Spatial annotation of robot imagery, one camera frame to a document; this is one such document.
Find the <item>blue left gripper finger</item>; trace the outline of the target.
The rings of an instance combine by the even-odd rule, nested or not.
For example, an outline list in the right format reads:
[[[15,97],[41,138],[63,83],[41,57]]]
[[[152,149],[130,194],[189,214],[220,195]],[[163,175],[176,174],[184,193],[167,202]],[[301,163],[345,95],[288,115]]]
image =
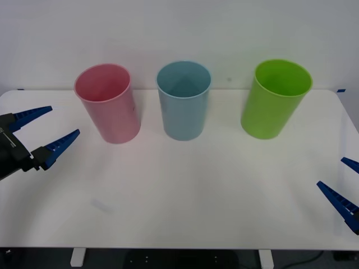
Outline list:
[[[18,113],[7,113],[1,115],[1,132],[10,131],[14,133],[23,126],[52,111],[51,106],[25,110]]]
[[[32,168],[35,170],[39,170],[40,168],[44,171],[48,170],[59,156],[75,141],[79,134],[80,130],[76,129],[45,146],[38,147],[32,152],[25,148],[26,157],[25,160],[22,161],[21,170],[24,172]]]

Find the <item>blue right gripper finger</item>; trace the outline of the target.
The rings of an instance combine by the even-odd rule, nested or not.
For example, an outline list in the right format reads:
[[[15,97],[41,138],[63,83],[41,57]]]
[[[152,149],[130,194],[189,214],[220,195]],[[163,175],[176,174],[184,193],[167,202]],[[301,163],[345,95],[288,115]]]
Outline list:
[[[341,196],[322,181],[318,181],[316,185],[338,211],[347,226],[358,235],[358,206]]]
[[[354,170],[357,174],[359,173],[359,162],[349,159],[347,157],[343,157],[340,161],[346,164],[352,170]]]

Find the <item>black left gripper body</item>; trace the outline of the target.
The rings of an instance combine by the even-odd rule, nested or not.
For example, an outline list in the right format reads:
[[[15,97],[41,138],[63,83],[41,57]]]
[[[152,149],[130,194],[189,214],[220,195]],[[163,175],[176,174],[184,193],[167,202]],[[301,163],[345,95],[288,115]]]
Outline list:
[[[33,168],[33,160],[26,147],[5,126],[1,126],[1,180],[22,170]]]

